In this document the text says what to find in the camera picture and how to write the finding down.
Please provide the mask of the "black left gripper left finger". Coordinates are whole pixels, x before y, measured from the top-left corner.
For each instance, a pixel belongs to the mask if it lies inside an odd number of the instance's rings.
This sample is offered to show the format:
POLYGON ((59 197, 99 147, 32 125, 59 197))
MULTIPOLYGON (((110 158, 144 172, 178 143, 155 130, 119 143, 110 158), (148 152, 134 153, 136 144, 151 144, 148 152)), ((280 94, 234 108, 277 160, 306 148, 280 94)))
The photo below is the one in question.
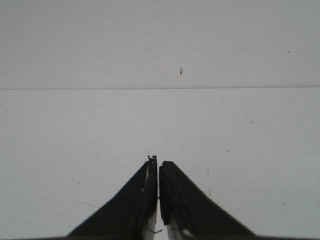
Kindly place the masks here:
POLYGON ((157 157, 149 156, 118 193, 69 237, 153 237, 157 221, 157 157))

